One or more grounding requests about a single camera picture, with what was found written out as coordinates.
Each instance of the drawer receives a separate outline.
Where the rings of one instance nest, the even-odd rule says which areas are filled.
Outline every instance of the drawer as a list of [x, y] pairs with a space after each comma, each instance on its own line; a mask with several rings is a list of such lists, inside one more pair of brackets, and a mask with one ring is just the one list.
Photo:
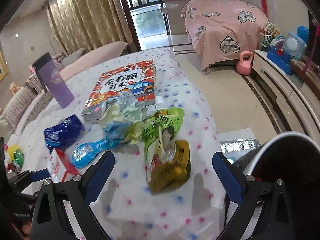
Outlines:
[[277, 96], [282, 95], [286, 99], [289, 98], [293, 88], [278, 71], [257, 54], [254, 56], [252, 68], [263, 78]]
[[285, 119], [287, 120], [290, 129], [292, 131], [305, 133], [294, 111], [290, 108], [290, 106], [287, 103], [287, 100], [282, 95], [279, 95], [277, 97], [276, 103], [279, 106], [281, 112], [283, 113]]
[[300, 119], [302, 127], [310, 138], [312, 138], [318, 145], [320, 145], [320, 131], [316, 122], [319, 122], [318, 119], [314, 120], [310, 114], [310, 111], [306, 108], [303, 101], [296, 94], [295, 91], [292, 92], [289, 99], [287, 100], [288, 104], [291, 105], [292, 109], [296, 112], [296, 116]]
[[316, 95], [312, 92], [312, 90], [308, 87], [306, 83], [302, 85], [301, 91], [300, 91], [305, 99], [308, 101], [308, 103], [311, 105], [313, 111], [315, 111], [316, 115], [320, 116], [320, 102]]

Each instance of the picture frame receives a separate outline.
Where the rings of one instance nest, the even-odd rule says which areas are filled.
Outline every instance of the picture frame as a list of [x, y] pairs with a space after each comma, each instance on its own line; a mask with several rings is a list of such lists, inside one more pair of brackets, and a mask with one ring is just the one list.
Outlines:
[[0, 82], [6, 76], [7, 73], [8, 73], [8, 68], [7, 68], [7, 66], [2, 58], [2, 54], [0, 52]]

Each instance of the blue ball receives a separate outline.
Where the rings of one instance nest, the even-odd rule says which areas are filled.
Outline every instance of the blue ball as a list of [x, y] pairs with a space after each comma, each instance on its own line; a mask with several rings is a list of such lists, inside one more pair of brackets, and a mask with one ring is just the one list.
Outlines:
[[305, 26], [299, 26], [297, 29], [297, 35], [308, 44], [309, 42], [309, 29]]

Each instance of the red and white box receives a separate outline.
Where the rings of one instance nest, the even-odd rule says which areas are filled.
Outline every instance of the red and white box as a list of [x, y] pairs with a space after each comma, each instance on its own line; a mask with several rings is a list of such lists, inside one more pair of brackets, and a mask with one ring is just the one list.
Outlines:
[[66, 154], [57, 148], [51, 153], [47, 169], [54, 183], [69, 181], [73, 176], [80, 175]]

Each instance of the blue gripper pad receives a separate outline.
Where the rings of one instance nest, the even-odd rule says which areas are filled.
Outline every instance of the blue gripper pad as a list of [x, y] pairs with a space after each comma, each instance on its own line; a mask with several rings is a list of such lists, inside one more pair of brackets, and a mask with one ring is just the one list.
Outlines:
[[35, 182], [43, 179], [50, 178], [51, 175], [47, 169], [35, 171], [30, 175], [30, 180]]
[[230, 200], [240, 205], [243, 201], [242, 187], [218, 153], [215, 153], [212, 157], [212, 166]]
[[87, 184], [86, 194], [84, 197], [84, 201], [87, 205], [97, 200], [114, 166], [115, 166], [115, 156], [113, 152], [108, 152], [108, 156], [103, 160], [100, 167], [97, 169], [97, 171], [95, 172], [95, 174], [92, 176], [92, 178], [89, 180]]

